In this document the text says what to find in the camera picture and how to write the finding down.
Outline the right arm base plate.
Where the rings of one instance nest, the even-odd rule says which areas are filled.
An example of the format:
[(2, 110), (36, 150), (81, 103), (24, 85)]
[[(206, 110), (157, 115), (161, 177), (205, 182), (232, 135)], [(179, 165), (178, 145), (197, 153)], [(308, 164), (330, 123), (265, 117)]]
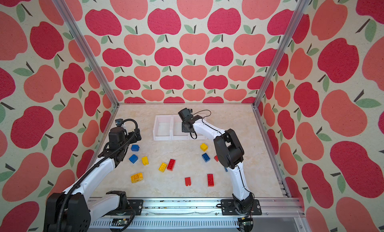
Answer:
[(222, 210), (223, 216), (261, 216), (263, 214), (259, 200), (238, 202), (233, 199), (223, 199), (217, 207)]

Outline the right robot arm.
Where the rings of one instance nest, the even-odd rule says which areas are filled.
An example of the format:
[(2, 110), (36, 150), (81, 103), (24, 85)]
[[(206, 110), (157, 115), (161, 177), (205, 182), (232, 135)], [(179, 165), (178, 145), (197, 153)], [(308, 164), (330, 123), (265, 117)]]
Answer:
[(215, 127), (200, 115), (193, 115), (188, 108), (179, 111), (178, 115), (182, 120), (182, 132), (201, 134), (214, 142), (219, 162), (231, 176), (236, 211), (240, 215), (251, 213), (255, 197), (246, 182), (243, 165), (245, 152), (236, 132)]

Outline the white three-compartment bin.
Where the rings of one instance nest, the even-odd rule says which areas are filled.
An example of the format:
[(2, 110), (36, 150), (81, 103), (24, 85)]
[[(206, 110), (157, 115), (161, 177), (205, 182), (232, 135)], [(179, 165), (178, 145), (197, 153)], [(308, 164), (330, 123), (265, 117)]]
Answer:
[(182, 120), (179, 115), (156, 115), (153, 139), (155, 141), (192, 140), (189, 133), (182, 132)]

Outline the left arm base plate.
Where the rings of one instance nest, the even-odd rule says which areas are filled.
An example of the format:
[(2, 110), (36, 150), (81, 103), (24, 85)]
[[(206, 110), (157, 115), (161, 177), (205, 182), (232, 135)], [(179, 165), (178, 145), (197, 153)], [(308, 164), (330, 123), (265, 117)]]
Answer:
[(127, 199), (126, 204), (123, 206), (119, 214), (123, 214), (124, 216), (128, 217), (132, 214), (140, 216), (143, 209), (143, 203), (143, 200)]

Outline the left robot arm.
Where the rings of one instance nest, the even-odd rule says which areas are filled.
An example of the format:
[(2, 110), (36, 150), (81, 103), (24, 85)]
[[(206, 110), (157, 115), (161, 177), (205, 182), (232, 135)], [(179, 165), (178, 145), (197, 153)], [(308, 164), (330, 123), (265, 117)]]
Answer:
[(129, 213), (129, 217), (120, 231), (131, 225), (136, 211), (130, 206), (125, 192), (110, 191), (96, 201), (88, 201), (104, 178), (124, 160), (129, 145), (141, 140), (140, 130), (136, 127), (128, 133), (123, 125), (118, 125), (110, 130), (109, 140), (96, 162), (74, 184), (49, 196), (45, 232), (86, 232), (99, 218), (121, 213)]

